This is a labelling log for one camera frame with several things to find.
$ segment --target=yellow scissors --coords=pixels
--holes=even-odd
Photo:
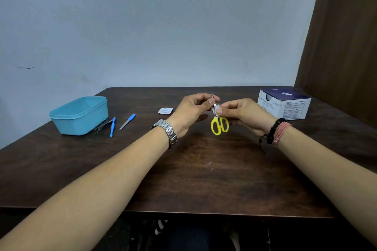
[[[228,122],[228,120],[225,117],[218,116],[217,113],[216,113],[216,110],[219,107],[220,107],[219,105],[214,104],[213,107],[211,108],[211,110],[212,110],[212,112],[214,114],[214,119],[212,119],[212,122],[211,122],[211,130],[212,130],[213,134],[215,134],[215,135],[220,135],[221,131],[228,132],[228,129],[229,129],[229,122]],[[227,129],[226,130],[224,129],[224,125],[222,123],[223,120],[225,120],[225,123],[227,124]],[[217,133],[213,129],[213,124],[214,123],[216,123],[216,126],[217,126]]]

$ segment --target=pink string bracelet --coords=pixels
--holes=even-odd
[[[281,136],[283,135],[285,129],[287,129],[289,126],[292,126],[290,125],[288,122],[282,122],[276,129],[276,132],[274,134],[274,141],[273,141],[273,146],[276,148],[277,147],[277,144],[281,138]]]

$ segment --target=blue plastic container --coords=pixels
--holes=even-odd
[[[84,135],[109,117],[104,96],[85,96],[64,104],[49,113],[61,134]]]

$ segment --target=metal tweezers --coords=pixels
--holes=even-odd
[[[104,129],[107,125],[109,125],[113,120],[109,120],[108,118],[106,118],[104,121],[102,121],[100,123],[100,125],[98,125],[96,128],[93,129],[93,131],[96,131],[96,134],[98,134],[99,132],[102,131],[102,129]]]

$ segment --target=metal watch band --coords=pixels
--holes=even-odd
[[[156,126],[160,126],[163,129],[165,129],[167,136],[169,137],[169,149],[177,143],[177,134],[174,132],[172,126],[169,124],[169,122],[166,122],[163,119],[158,120],[151,129],[153,129]]]

